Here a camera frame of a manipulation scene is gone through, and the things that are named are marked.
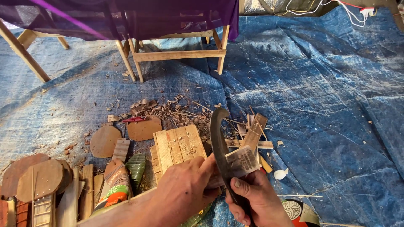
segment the purple cloth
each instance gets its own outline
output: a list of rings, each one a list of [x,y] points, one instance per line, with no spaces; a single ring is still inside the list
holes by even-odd
[[[91,40],[148,40],[230,25],[238,0],[0,0],[0,18],[25,29]]]

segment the plastic tarp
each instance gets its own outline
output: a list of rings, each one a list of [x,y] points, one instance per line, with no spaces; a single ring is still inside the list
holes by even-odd
[[[274,170],[290,170],[276,184],[268,174],[275,191],[323,196],[302,198],[322,222],[404,226],[404,35],[390,12],[380,8],[364,28],[352,26],[342,7],[319,18],[240,17],[239,26],[222,75],[214,71],[217,58],[142,62],[144,83],[123,80],[126,69],[113,41],[68,38],[72,48],[63,50],[55,38],[37,39],[29,51],[52,78],[42,84],[1,39],[0,169],[35,152],[73,166],[86,158],[104,168],[109,159],[83,152],[83,133],[140,99],[164,103],[181,93],[187,97],[182,105],[227,103],[240,121],[248,105],[267,116],[272,130],[265,134],[275,149],[260,153]],[[142,50],[214,46],[187,38],[146,41]],[[117,99],[119,109],[107,111]],[[78,144],[65,156],[72,143]],[[152,144],[136,143],[129,153],[150,159]],[[146,174],[150,169],[148,162]],[[242,226],[224,197],[201,224]]]

